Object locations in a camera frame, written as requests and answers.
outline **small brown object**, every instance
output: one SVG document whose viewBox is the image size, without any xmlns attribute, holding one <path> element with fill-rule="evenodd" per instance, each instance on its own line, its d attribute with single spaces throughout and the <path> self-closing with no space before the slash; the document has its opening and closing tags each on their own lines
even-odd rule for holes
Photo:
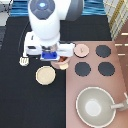
<svg viewBox="0 0 128 128">
<path fill-rule="evenodd" d="M 58 62 L 64 62 L 67 59 L 67 57 L 61 56 Z"/>
<path fill-rule="evenodd" d="M 78 57 L 86 57 L 89 53 L 89 48 L 85 44 L 77 44 L 74 48 L 74 53 Z"/>
</svg>

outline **bowl rim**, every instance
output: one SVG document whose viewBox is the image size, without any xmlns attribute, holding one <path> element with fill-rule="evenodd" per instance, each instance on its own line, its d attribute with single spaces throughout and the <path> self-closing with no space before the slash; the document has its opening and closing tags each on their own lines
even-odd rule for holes
<svg viewBox="0 0 128 128">
<path fill-rule="evenodd" d="M 106 123 L 106 124 L 104 124 L 104 125 L 101 125 L 101 126 L 96 126 L 96 125 L 91 125 L 91 124 L 89 124 L 87 121 L 85 121 L 85 120 L 82 118 L 82 116 L 81 116 L 80 113 L 79 113 L 79 110 L 78 110 L 78 100 L 79 100 L 80 96 L 81 96 L 85 91 L 90 90 L 90 89 L 97 89 L 97 90 L 103 91 L 104 93 L 106 93 L 106 94 L 110 97 L 112 103 L 115 104 L 114 99 L 112 98 L 112 96 L 111 96 L 107 91 L 105 91 L 104 89 L 102 89 L 102 88 L 100 88 L 100 87 L 87 87 L 87 88 L 83 89 L 83 90 L 78 94 L 78 96 L 77 96 L 77 99 L 76 99 L 76 110 L 77 110 L 77 114 L 78 114 L 78 116 L 80 117 L 80 119 L 81 119 L 85 124 L 87 124 L 87 125 L 90 126 L 90 127 L 94 127 L 94 128 L 103 128 L 103 127 L 106 127 L 106 126 L 110 125 L 110 124 L 112 123 L 112 121 L 114 120 L 115 115 L 116 115 L 116 109 L 113 110 L 113 116 L 112 116 L 111 120 L 110 120 L 108 123 Z"/>
</svg>

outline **black circle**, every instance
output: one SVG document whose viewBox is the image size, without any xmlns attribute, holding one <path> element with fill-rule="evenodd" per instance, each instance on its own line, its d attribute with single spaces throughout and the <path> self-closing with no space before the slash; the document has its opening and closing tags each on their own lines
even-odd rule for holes
<svg viewBox="0 0 128 128">
<path fill-rule="evenodd" d="M 96 48 L 96 54 L 100 57 L 106 58 L 111 54 L 111 49 L 106 45 L 99 45 Z"/>
<path fill-rule="evenodd" d="M 75 66 L 75 72 L 79 76 L 87 76 L 91 71 L 91 68 L 86 62 L 79 62 Z"/>
<path fill-rule="evenodd" d="M 114 66 L 109 62 L 102 62 L 98 66 L 100 74 L 103 76 L 112 76 L 115 72 Z"/>
</svg>

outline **round pad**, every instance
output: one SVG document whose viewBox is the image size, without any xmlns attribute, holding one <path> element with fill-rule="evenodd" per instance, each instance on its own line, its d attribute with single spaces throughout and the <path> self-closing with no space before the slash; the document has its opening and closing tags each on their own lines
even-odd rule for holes
<svg viewBox="0 0 128 128">
<path fill-rule="evenodd" d="M 98 70 L 103 76 L 112 76 L 115 72 L 114 66 L 109 62 L 100 63 Z"/>
<path fill-rule="evenodd" d="M 96 54 L 100 57 L 106 58 L 111 54 L 111 49 L 106 45 L 99 45 L 96 48 Z"/>
<path fill-rule="evenodd" d="M 36 80 L 42 85 L 51 84 L 55 76 L 55 70 L 50 66 L 43 66 L 36 72 Z"/>
<path fill-rule="evenodd" d="M 78 57 L 85 57 L 89 53 L 89 48 L 84 44 L 78 44 L 74 48 L 74 53 Z"/>
<path fill-rule="evenodd" d="M 89 64 L 86 62 L 79 62 L 75 66 L 75 72 L 79 76 L 87 76 L 91 71 Z"/>
</svg>

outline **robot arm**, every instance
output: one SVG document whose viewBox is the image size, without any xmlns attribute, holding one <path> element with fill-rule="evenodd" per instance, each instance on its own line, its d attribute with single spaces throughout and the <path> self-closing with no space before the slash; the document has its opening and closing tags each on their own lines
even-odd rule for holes
<svg viewBox="0 0 128 128">
<path fill-rule="evenodd" d="M 56 59 L 60 56 L 71 57 L 74 44 L 60 44 L 60 20 L 74 21 L 82 13 L 84 0 L 30 0 L 28 14 L 32 32 L 28 32 L 24 42 L 23 57 L 42 55 L 42 47 L 52 48 Z"/>
</svg>

